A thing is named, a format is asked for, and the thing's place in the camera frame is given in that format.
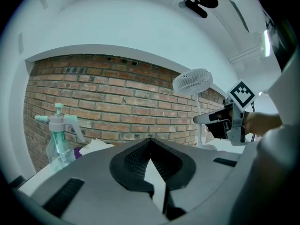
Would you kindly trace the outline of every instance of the clear plastic bottle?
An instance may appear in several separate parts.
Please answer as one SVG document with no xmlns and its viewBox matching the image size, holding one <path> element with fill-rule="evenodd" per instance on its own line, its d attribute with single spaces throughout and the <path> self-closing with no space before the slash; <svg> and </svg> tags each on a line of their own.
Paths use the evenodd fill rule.
<svg viewBox="0 0 300 225">
<path fill-rule="evenodd" d="M 51 140 L 47 145 L 46 153 L 55 172 L 75 161 L 74 150 L 66 140 L 64 132 L 51 132 Z"/>
</svg>

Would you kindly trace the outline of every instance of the black slot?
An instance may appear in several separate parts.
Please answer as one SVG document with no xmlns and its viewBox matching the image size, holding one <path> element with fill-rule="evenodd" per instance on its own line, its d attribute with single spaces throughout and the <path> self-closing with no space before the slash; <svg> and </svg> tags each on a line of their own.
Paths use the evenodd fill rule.
<svg viewBox="0 0 300 225">
<path fill-rule="evenodd" d="M 83 184 L 84 181 L 71 178 L 52 198 L 50 198 L 43 208 L 59 218 Z"/>
<path fill-rule="evenodd" d="M 232 160 L 228 160 L 228 159 L 224 159 L 224 158 L 220 158 L 220 157 L 215 158 L 214 162 L 224 164 L 224 165 L 227 165 L 227 166 L 230 166 L 230 167 L 235 167 L 236 164 L 238 163 L 236 161 L 232 161 Z"/>
</svg>

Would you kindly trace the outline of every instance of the trigger sprayer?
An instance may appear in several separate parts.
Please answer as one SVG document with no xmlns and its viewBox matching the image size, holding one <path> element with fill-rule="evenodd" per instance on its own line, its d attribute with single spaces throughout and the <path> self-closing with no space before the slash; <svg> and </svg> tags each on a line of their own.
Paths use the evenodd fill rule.
<svg viewBox="0 0 300 225">
<path fill-rule="evenodd" d="M 51 139 L 46 148 L 46 154 L 54 171 L 68 166 L 75 160 L 74 150 L 65 138 L 65 125 L 71 125 L 79 141 L 85 142 L 85 138 L 78 125 L 77 116 L 62 115 L 63 104 L 56 103 L 57 112 L 52 116 L 35 116 L 37 121 L 48 122 Z"/>
</svg>

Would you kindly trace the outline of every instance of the black cable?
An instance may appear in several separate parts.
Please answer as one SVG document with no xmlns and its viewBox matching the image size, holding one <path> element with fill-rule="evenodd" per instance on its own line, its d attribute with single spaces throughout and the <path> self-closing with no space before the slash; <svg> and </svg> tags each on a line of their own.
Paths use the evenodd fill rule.
<svg viewBox="0 0 300 225">
<path fill-rule="evenodd" d="M 255 112 L 255 108 L 254 108 L 254 101 L 251 103 L 251 106 L 252 106 L 252 110 Z M 255 138 L 255 135 L 252 134 L 252 138 L 251 138 L 251 142 L 254 141 L 254 138 Z"/>
</svg>

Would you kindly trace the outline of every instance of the brick wall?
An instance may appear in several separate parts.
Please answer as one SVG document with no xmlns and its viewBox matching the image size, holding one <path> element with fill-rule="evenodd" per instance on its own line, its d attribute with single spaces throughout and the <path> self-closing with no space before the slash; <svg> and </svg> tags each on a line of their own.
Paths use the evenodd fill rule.
<svg viewBox="0 0 300 225">
<path fill-rule="evenodd" d="M 37 61 L 26 89 L 24 130 L 37 171 L 48 164 L 45 148 L 48 126 L 35 115 L 52 115 L 63 103 L 63 114 L 77 115 L 89 142 L 99 138 L 112 144 L 156 137 L 185 145 L 195 142 L 195 101 L 173 91 L 179 74 L 140 61 L 101 55 L 73 55 Z M 199 95 L 202 112 L 222 107 L 223 97 L 212 89 Z M 66 130 L 73 147 L 73 130 Z"/>
</svg>

